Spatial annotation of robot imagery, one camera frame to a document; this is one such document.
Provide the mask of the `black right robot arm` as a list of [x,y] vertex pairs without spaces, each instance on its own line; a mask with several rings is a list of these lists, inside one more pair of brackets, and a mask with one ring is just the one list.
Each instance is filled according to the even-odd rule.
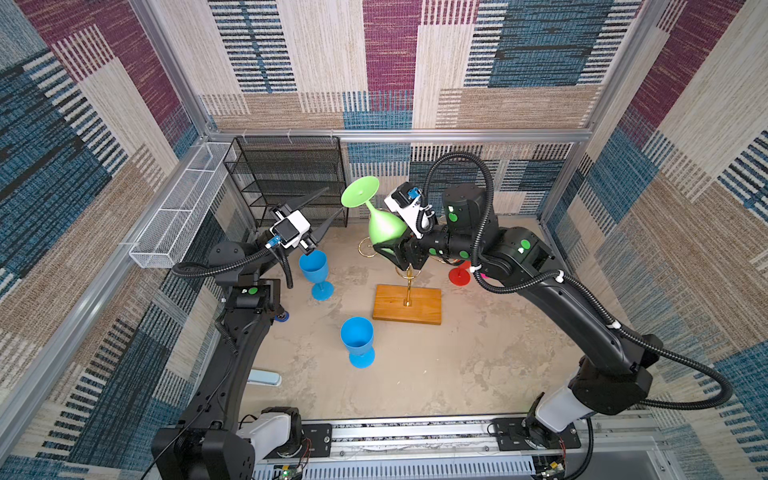
[[647,399],[649,367],[662,342],[625,329],[533,232],[502,228],[487,192],[473,184],[443,194],[447,221],[439,224],[422,191],[406,182],[388,194],[374,227],[374,250],[399,270],[419,270],[430,257],[458,262],[479,274],[491,293],[517,293],[545,313],[582,351],[576,374],[555,393],[540,395],[525,420],[530,436],[561,433],[595,413],[616,415]]

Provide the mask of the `blue plastic wine glass front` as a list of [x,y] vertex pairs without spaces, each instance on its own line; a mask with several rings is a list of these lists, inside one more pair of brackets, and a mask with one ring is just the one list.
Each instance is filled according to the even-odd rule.
[[307,281],[313,284],[311,295],[317,301],[326,301],[334,293],[334,286],[327,280],[329,264],[327,255],[320,251],[302,255],[299,259],[299,267]]

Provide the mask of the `red plastic wine glass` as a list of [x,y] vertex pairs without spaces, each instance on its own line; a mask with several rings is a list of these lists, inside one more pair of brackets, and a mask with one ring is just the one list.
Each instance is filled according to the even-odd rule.
[[449,281],[458,287],[468,285],[471,281],[470,266],[469,261],[463,261],[460,265],[452,268],[448,274]]

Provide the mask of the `blue plastic wine glass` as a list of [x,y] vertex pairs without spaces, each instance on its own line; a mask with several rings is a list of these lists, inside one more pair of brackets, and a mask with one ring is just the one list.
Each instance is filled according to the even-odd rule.
[[374,326],[364,317],[348,319],[341,327],[340,338],[349,354],[350,363],[358,368],[370,367],[375,361]]
[[302,255],[299,259],[299,267],[307,281],[313,284],[311,295],[317,301],[326,301],[334,293],[334,286],[327,280],[329,264],[327,255],[320,251]]

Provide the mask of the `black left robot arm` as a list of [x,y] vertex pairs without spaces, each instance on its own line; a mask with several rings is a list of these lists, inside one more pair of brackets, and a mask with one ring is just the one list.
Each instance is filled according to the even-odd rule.
[[180,262],[182,279],[214,278],[223,288],[223,308],[213,324],[220,338],[189,405],[173,426],[160,429],[151,444],[151,466],[163,479],[250,479],[271,454],[298,460],[304,469],[312,443],[294,407],[271,407],[246,427],[238,411],[257,352],[271,326],[289,314],[280,303],[293,286],[289,255],[308,255],[332,224],[312,227],[302,208],[327,193],[321,188],[271,210],[276,221],[255,241],[222,241],[208,262]]

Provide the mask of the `green plastic wine glass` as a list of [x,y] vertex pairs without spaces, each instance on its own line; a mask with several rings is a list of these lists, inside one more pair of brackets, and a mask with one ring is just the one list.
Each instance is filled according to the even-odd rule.
[[406,223],[395,214],[375,208],[371,199],[377,194],[380,181],[374,176],[365,176],[353,181],[341,195],[345,208],[365,205],[369,211],[369,238],[373,245],[400,238],[407,230]]

